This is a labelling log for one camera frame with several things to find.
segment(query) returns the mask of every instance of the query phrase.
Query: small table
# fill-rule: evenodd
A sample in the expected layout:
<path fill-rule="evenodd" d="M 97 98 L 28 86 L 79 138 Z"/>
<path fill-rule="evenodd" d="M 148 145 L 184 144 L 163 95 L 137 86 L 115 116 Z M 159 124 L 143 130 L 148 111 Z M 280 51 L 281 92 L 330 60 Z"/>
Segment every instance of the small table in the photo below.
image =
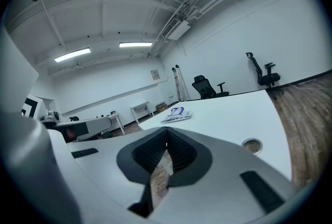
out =
<path fill-rule="evenodd" d="M 149 115 L 152 114 L 152 116 L 154 116 L 154 112 L 151 110 L 149 102 L 144 102 L 144 103 L 142 103 L 142 104 L 140 104 L 140 105 L 136 105 L 136 106 L 134 106 L 134 107 L 130 107 L 130 108 L 131 108 L 131 111 L 132 111 L 133 114 L 134 114 L 134 117 L 135 117 L 135 120 L 136 120 L 137 123 L 140 123 L 140 122 L 139 122 L 139 120 L 137 119 L 137 116 L 136 116 L 136 114 L 135 114 L 135 109 L 141 108 L 141 107 L 143 107 L 143 106 L 145 106 L 145 105 L 146 105 L 146 107 L 147 107 L 148 110 L 149 110 Z"/>
<path fill-rule="evenodd" d="M 247 139 L 262 142 L 257 157 L 292 179 L 287 137 L 278 112 L 265 90 L 209 100 L 179 102 L 176 107 L 192 110 L 190 119 L 161 123 L 171 109 L 150 118 L 139 127 L 174 127 L 242 145 Z"/>
<path fill-rule="evenodd" d="M 118 113 L 116 113 L 116 114 L 113 114 L 113 115 L 110 115 L 110 116 L 107 116 L 109 119 L 114 119 L 114 118 L 116 118 L 116 120 L 118 121 L 118 123 L 119 123 L 119 125 L 120 125 L 120 129 L 121 129 L 121 131 L 122 131 L 122 133 L 125 135 L 126 133 L 125 133 L 125 131 L 123 130 L 125 127 L 122 125 L 122 123 L 120 122 L 120 119 L 119 119 L 119 117 L 118 117 Z"/>

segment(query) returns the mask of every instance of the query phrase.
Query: ceiling light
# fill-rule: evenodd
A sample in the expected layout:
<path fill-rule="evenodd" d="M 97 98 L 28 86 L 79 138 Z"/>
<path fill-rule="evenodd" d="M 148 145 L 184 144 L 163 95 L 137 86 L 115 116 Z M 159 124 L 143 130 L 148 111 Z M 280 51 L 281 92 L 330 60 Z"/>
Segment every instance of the ceiling light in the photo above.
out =
<path fill-rule="evenodd" d="M 69 54 L 66 54 L 66 55 L 60 56 L 58 58 L 55 58 L 55 61 L 59 63 L 63 60 L 66 60 L 66 59 L 69 59 L 69 58 L 72 58 L 72 57 L 75 57 L 75 56 L 78 56 L 78 55 L 82 55 L 82 54 L 85 54 L 85 53 L 89 53 L 89 52 L 90 52 L 90 48 L 79 50 L 79 51 L 76 51 L 76 52 L 71 52 Z"/>
<path fill-rule="evenodd" d="M 120 43 L 120 48 L 122 47 L 150 47 L 152 43 Z"/>

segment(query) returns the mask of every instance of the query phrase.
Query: black office chair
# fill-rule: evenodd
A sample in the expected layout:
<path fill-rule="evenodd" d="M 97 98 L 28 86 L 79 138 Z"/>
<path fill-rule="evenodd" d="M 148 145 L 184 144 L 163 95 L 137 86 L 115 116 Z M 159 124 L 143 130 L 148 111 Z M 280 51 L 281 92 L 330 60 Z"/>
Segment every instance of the black office chair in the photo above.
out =
<path fill-rule="evenodd" d="M 223 91 L 223 84 L 225 82 L 217 85 L 220 86 L 221 93 L 216 93 L 211 87 L 210 82 L 204 76 L 194 77 L 195 82 L 191 85 L 201 94 L 201 99 L 212 99 L 215 97 L 226 97 L 229 95 L 229 92 Z"/>
<path fill-rule="evenodd" d="M 256 59 L 254 58 L 254 55 L 252 52 L 246 53 L 247 57 L 253 62 L 254 66 L 256 67 L 257 72 L 257 82 L 261 86 L 268 86 L 268 91 L 271 93 L 274 99 L 276 99 L 275 95 L 272 94 L 272 86 L 274 86 L 274 83 L 280 80 L 280 75 L 278 73 L 271 73 L 271 68 L 275 66 L 273 63 L 268 63 L 265 65 L 265 68 L 268 71 L 268 74 L 263 76 L 262 70 L 257 63 Z"/>
<path fill-rule="evenodd" d="M 71 122 L 73 122 L 73 121 L 79 121 L 79 118 L 77 116 L 73 116 L 73 117 L 69 117 L 69 120 Z"/>

